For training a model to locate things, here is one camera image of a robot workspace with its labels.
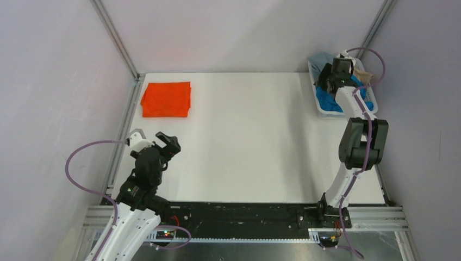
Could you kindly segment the white laundry basket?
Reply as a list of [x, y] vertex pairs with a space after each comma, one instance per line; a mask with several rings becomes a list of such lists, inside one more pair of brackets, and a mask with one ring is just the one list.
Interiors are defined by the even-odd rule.
[[[357, 64], [358, 64], [357, 62], [353, 61], [354, 70], [357, 69]], [[363, 85], [354, 75], [351, 77], [351, 79], [354, 81], [354, 86], [345, 86], [345, 87], [339, 88], [338, 90], [324, 90], [334, 98], [334, 100], [343, 110], [342, 113], [339, 113], [336, 111], [325, 111], [320, 108], [319, 102], [316, 98], [316, 90], [315, 90], [315, 85], [319, 86], [319, 78], [317, 81], [315, 81], [311, 75], [310, 77], [311, 77], [311, 82], [313, 86], [314, 98], [315, 98], [317, 110], [319, 111], [320, 118], [326, 118], [326, 119], [345, 118], [348, 120], [353, 117], [358, 117], [358, 118], [366, 120], [369, 117], [370, 120], [376, 119], [375, 113], [378, 110], [378, 105], [374, 97], [372, 88], [369, 86]], [[366, 106], [365, 101], [362, 99], [360, 95], [360, 90], [363, 90], [363, 89], [367, 90], [366, 99], [374, 103], [375, 105], [374, 110], [370, 110]]]

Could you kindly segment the folded orange t shirt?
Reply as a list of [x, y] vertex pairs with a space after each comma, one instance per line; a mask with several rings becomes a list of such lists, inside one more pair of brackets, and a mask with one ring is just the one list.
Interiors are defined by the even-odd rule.
[[191, 83], [148, 83], [141, 98], [142, 117], [188, 117]]

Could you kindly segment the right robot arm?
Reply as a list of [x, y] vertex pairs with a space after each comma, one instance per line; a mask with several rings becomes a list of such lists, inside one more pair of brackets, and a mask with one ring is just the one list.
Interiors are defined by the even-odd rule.
[[347, 119], [338, 148], [341, 162], [338, 173], [317, 203], [316, 221], [323, 227], [334, 227], [344, 220], [344, 211], [359, 175], [382, 161], [389, 129], [388, 122], [376, 118], [367, 107], [352, 76], [353, 61], [334, 58], [324, 66], [317, 81]]

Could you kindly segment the aluminium frame rail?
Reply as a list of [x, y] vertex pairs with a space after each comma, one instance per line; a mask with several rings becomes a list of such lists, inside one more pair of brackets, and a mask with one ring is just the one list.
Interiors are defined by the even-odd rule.
[[314, 243], [336, 248], [353, 232], [393, 232], [404, 260], [416, 260], [402, 207], [352, 205], [332, 210], [319, 204], [170, 202], [150, 209], [92, 206], [75, 260], [128, 260], [142, 243]]

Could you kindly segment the grey blue t shirt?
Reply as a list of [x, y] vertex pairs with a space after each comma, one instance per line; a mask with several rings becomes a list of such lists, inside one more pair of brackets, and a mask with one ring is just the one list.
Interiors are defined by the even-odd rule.
[[327, 63], [331, 64], [334, 58], [334, 55], [327, 52], [317, 52], [308, 57], [309, 72], [315, 81], [318, 80], [318, 77], [324, 66]]

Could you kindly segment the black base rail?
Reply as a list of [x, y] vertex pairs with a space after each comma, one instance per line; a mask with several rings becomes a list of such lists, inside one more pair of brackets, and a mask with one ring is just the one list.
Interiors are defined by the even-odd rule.
[[320, 224], [317, 203], [171, 202], [163, 225], [179, 225], [193, 240], [311, 239], [310, 229], [352, 227], [348, 210], [334, 227]]

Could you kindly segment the beige t shirt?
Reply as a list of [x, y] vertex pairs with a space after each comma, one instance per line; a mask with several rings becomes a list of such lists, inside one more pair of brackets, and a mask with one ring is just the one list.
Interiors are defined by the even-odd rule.
[[355, 69], [353, 75], [363, 84], [370, 85], [373, 74], [364, 70]]

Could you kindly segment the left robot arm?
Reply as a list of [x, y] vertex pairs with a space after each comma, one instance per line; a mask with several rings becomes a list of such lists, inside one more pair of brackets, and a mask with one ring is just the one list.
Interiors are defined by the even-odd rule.
[[157, 191], [169, 161], [181, 146], [176, 136], [158, 132], [156, 137], [164, 146], [148, 140], [142, 129], [135, 129], [127, 138], [133, 168], [120, 186], [109, 222], [86, 260], [131, 260], [157, 226], [171, 221], [170, 202]]

